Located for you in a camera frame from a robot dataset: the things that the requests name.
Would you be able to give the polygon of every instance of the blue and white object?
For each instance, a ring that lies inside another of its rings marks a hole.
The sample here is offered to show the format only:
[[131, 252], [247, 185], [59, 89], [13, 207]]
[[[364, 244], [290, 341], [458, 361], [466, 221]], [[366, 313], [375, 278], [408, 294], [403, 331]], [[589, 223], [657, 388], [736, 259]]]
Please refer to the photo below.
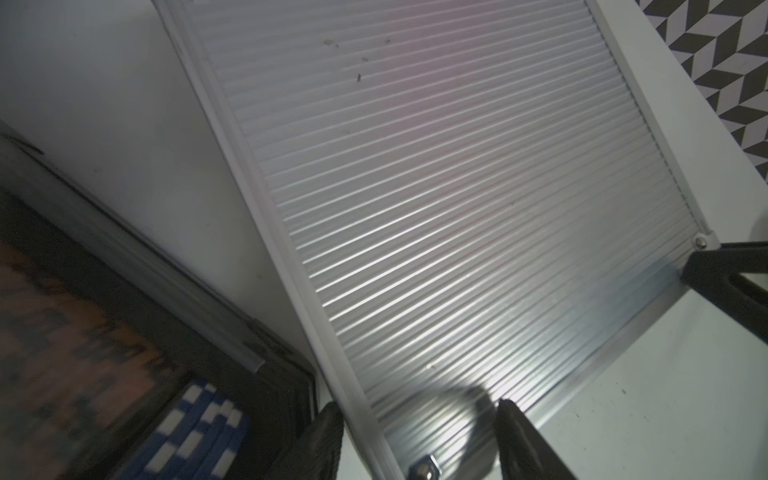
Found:
[[197, 422], [204, 411], [205, 405], [200, 408], [199, 404], [210, 402], [210, 397], [207, 394], [204, 395], [204, 392], [210, 392], [210, 389], [214, 388], [213, 386], [209, 387], [209, 385], [205, 380], [198, 379], [187, 387], [187, 391], [184, 392], [179, 403], [150, 434], [133, 459], [125, 465], [125, 468], [117, 476], [118, 480], [134, 480], [138, 478], [150, 462], [161, 453], [161, 449], [164, 449], [169, 438], [175, 438], [176, 436], [183, 438], [187, 435], [189, 430], [183, 435], [182, 432], [187, 427], [191, 429], [191, 426]]
[[179, 448], [174, 452], [168, 463], [160, 471], [157, 476], [157, 480], [172, 480], [176, 478], [176, 474], [179, 470], [186, 465], [193, 452], [196, 451], [200, 440], [203, 439], [206, 432], [210, 428], [210, 424], [214, 421], [216, 416], [221, 410], [221, 406], [227, 398], [220, 393], [214, 396], [214, 400], [208, 405], [197, 425], [194, 426], [189, 435], [182, 441]]
[[224, 478], [248, 431], [248, 415], [234, 409], [193, 480]]
[[171, 457], [176, 453], [181, 443], [189, 436], [193, 428], [200, 422], [202, 416], [210, 406], [213, 404], [212, 399], [216, 387], [210, 383], [206, 383], [203, 387], [202, 393], [199, 393], [197, 401], [192, 405], [190, 411], [184, 416], [174, 432], [166, 439], [165, 443], [157, 450], [157, 453], [150, 459], [150, 461], [144, 466], [144, 470], [137, 477], [138, 480], [152, 480], [157, 477], [157, 474], [165, 467]]
[[197, 470], [203, 464], [203, 461], [208, 456], [208, 453], [213, 448], [214, 444], [219, 438], [219, 434], [222, 432], [224, 425], [232, 413], [234, 404], [230, 400], [224, 400], [219, 408], [219, 412], [208, 427], [208, 430], [203, 434], [203, 437], [192, 449], [186, 462], [176, 474], [176, 478], [179, 480], [191, 480], [197, 473]]

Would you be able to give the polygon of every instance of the ribbed metal sheet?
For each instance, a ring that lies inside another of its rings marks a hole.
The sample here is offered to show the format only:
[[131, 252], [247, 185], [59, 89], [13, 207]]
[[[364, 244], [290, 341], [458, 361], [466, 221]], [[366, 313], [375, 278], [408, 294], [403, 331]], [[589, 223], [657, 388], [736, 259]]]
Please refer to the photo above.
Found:
[[160, 10], [375, 474], [480, 475], [493, 402], [677, 284], [697, 225], [583, 2]]

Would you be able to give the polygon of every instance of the geometric patterned wallpaper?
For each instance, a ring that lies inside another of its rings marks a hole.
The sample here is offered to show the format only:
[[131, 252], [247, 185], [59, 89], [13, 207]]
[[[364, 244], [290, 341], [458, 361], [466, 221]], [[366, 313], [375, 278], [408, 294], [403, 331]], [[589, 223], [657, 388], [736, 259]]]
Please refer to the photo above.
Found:
[[768, 181], [768, 0], [636, 1]]

